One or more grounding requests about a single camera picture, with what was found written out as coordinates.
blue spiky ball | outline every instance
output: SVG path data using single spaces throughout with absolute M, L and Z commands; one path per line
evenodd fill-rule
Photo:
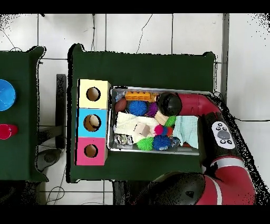
M 147 112 L 146 102 L 139 100 L 130 102 L 129 112 L 136 116 L 143 116 Z
M 170 139 L 168 136 L 157 135 L 154 137 L 153 148 L 154 150 L 166 150 L 171 145 Z

circular hole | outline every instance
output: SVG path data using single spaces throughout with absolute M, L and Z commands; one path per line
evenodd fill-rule
M 83 126 L 89 132 L 96 132 L 101 126 L 101 119 L 96 114 L 87 115 L 83 121 Z
M 86 91 L 86 97 L 90 101 L 98 101 L 100 98 L 100 91 L 97 87 L 91 87 Z
M 84 154 L 90 158 L 96 157 L 98 154 L 98 148 L 95 145 L 88 145 L 84 148 Z

brown ball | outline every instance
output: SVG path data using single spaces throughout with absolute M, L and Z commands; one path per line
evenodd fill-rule
M 120 111 L 125 110 L 126 106 L 127 106 L 127 101 L 125 98 L 122 98 L 116 103 L 114 110 L 116 113 L 118 113 Z

green table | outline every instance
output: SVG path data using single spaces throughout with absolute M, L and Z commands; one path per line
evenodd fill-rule
M 0 140 L 0 180 L 47 181 L 36 170 L 37 152 L 37 62 L 43 47 L 27 52 L 0 52 L 0 78 L 16 90 L 15 104 L 0 112 L 0 124 L 18 126 L 18 133 Z
M 76 94 L 78 79 L 107 80 L 113 86 L 213 91 L 212 52 L 204 55 L 151 55 L 69 50 L 67 174 L 84 180 L 152 181 L 170 171 L 201 172 L 199 156 L 109 151 L 104 166 L 75 166 Z

silver tray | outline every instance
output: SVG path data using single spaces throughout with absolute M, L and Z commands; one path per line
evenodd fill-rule
M 111 97 L 111 107 L 109 110 L 109 122 L 108 122 L 108 134 L 107 134 L 107 147 L 109 150 L 112 151 L 121 151 L 121 152 L 136 152 L 136 153 L 160 153 L 160 154 L 182 154 L 182 155 L 199 155 L 199 150 L 193 147 L 170 147 L 166 151 L 142 151 L 138 149 L 136 144 L 133 145 L 118 145 L 114 142 L 114 132 L 113 126 L 115 125 L 116 113 L 114 111 L 115 106 L 115 96 L 117 92 L 123 91 L 147 91 L 147 92 L 156 92 L 156 93 L 163 93 L 163 92 L 177 92 L 180 94 L 203 94 L 203 95 L 212 95 L 211 92 L 206 91 L 188 91 L 188 90 L 174 90 L 174 89 L 154 89 L 154 88 L 140 88 L 140 87 L 126 87 L 126 88 L 119 88 L 119 87 L 112 87 L 110 90 L 110 97 Z

